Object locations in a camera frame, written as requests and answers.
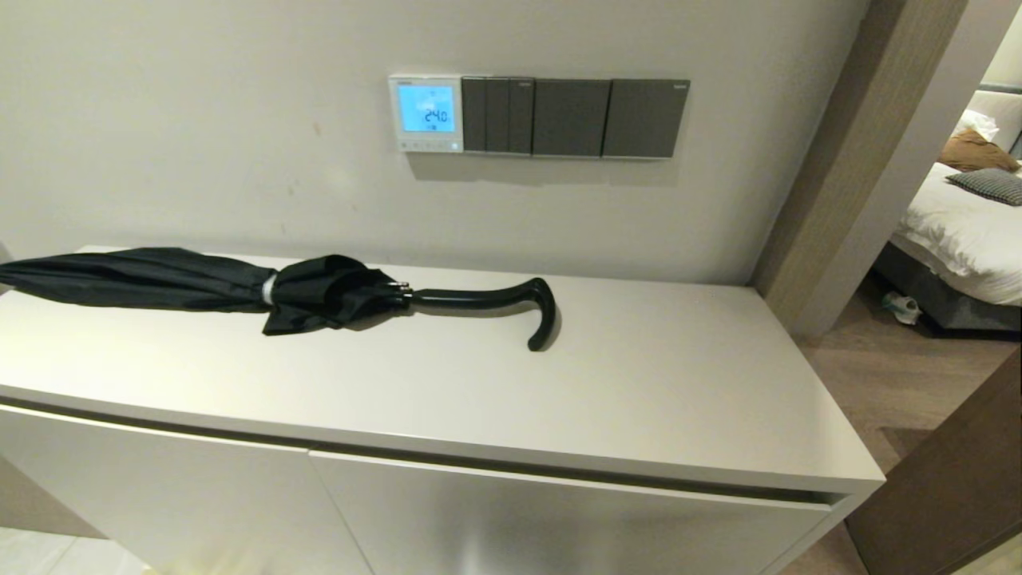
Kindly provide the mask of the white wall thermostat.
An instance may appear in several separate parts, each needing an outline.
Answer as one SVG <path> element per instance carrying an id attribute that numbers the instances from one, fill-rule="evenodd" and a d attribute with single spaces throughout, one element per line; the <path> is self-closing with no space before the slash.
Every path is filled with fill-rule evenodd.
<path id="1" fill-rule="evenodd" d="M 462 77 L 391 75 L 388 90 L 399 152 L 465 152 Z"/>

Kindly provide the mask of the white sideboard cabinet body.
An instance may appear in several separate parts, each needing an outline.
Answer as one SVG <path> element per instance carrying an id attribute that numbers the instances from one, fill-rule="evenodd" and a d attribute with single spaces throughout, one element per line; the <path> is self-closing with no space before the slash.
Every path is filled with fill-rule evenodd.
<path id="1" fill-rule="evenodd" d="M 256 314 L 0 295 L 0 406 L 326 454 L 829 507 L 885 480 L 750 287 L 547 276 L 540 312 L 398 315 L 266 336 Z"/>

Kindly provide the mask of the black folded umbrella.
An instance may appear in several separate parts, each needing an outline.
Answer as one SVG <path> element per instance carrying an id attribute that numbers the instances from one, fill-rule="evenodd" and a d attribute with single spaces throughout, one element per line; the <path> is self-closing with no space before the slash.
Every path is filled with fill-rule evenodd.
<path id="1" fill-rule="evenodd" d="M 337 254 L 273 268 L 185 248 L 69 252 L 0 263 L 0 284 L 83 307 L 263 314 L 266 336 L 343 330 L 419 308 L 496 312 L 530 304 L 541 319 L 527 348 L 541 351 L 558 323 L 544 278 L 500 290 L 415 290 Z"/>

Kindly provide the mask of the teal white slipper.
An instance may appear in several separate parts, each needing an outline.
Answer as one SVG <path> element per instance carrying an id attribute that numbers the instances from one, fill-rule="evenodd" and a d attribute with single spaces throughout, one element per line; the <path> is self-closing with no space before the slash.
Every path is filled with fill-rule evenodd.
<path id="1" fill-rule="evenodd" d="M 898 323 L 904 325 L 916 325 L 922 316 L 922 309 L 914 298 L 895 291 L 884 294 L 881 305 L 884 310 L 890 312 Z"/>

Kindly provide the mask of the dark grey bed base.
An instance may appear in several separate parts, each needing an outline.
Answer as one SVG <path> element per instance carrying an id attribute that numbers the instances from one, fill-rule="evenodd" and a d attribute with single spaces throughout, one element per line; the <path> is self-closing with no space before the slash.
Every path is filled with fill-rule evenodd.
<path id="1" fill-rule="evenodd" d="M 957 276 L 930 251 L 913 243 L 888 241 L 872 269 L 898 294 L 913 299 L 939 331 L 981 331 L 1022 336 L 1022 307 L 974 297 L 985 284 Z"/>

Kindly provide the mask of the white bed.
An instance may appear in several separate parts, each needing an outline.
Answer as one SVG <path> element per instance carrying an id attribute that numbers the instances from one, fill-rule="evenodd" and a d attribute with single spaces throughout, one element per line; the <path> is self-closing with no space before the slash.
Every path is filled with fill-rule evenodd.
<path id="1" fill-rule="evenodd" d="M 983 199 L 935 163 L 890 237 L 948 284 L 987 304 L 1022 308 L 1022 206 Z"/>

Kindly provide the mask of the brown pillow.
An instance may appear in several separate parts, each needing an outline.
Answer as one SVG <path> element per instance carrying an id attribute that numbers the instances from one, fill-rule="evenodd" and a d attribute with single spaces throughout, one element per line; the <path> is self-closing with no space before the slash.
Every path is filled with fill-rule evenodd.
<path id="1" fill-rule="evenodd" d="M 1001 169 L 1015 173 L 1022 167 L 1015 157 L 973 129 L 953 135 L 943 145 L 937 161 L 964 173 L 981 169 Z"/>

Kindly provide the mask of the striped grey pillow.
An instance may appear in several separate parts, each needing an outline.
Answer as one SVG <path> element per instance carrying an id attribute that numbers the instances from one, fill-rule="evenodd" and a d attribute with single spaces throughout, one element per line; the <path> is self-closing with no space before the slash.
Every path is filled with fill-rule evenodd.
<path id="1" fill-rule="evenodd" d="M 957 173 L 945 178 L 950 184 L 1011 207 L 1022 207 L 1022 177 L 998 167 Z"/>

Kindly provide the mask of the white pillow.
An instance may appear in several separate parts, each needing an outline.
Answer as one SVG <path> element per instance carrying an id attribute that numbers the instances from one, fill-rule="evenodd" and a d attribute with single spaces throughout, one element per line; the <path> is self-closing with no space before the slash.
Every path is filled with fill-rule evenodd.
<path id="1" fill-rule="evenodd" d="M 994 141 L 996 138 L 1000 128 L 996 124 L 996 119 L 987 116 L 987 114 L 979 113 L 977 110 L 965 109 L 961 113 L 961 117 L 957 121 L 955 129 L 953 129 L 953 136 L 959 135 L 960 133 L 972 131 L 975 132 L 986 141 Z"/>

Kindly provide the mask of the beige padded headboard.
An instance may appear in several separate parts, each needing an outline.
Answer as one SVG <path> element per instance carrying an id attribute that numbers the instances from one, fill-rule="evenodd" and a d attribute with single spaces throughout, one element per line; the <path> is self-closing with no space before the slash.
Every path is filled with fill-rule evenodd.
<path id="1" fill-rule="evenodd" d="M 971 97 L 966 109 L 991 117 L 998 128 L 992 141 L 1005 152 L 1019 154 L 1022 136 L 1022 89 L 1010 86 L 981 86 Z"/>

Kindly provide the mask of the grey triple rocker switch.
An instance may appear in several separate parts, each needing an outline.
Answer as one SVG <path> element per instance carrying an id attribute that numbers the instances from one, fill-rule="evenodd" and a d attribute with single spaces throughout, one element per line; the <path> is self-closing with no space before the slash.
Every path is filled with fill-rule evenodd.
<path id="1" fill-rule="evenodd" d="M 533 77 L 461 77 L 465 153 L 533 154 Z"/>

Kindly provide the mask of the grey single rocker switch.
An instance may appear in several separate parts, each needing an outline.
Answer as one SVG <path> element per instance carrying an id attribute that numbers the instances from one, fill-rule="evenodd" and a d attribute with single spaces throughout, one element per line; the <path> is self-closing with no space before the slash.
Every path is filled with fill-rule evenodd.
<path id="1" fill-rule="evenodd" d="M 535 81 L 535 156 L 601 157 L 611 92 L 609 80 Z"/>
<path id="2" fill-rule="evenodd" d="M 689 80 L 611 80 L 602 157 L 671 159 L 690 90 Z"/>

